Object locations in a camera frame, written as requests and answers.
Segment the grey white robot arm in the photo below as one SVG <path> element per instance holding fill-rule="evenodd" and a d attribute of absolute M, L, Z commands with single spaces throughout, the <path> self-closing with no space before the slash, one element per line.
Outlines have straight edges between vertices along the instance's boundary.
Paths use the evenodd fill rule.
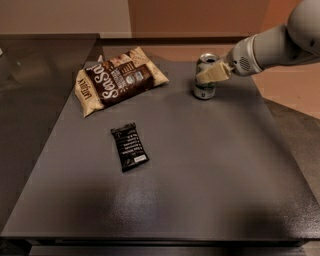
<path fill-rule="evenodd" d="M 282 24 L 239 41 L 227 54 L 196 75 L 200 83 L 246 77 L 275 66 L 318 63 L 320 0 L 302 0 Z"/>

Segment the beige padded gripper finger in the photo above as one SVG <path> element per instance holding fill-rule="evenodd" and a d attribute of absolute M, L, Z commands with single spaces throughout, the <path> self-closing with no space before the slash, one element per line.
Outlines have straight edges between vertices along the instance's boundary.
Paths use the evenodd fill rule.
<path fill-rule="evenodd" d="M 231 77 L 232 67 L 223 61 L 213 63 L 196 75 L 199 83 L 211 83 L 228 80 Z"/>

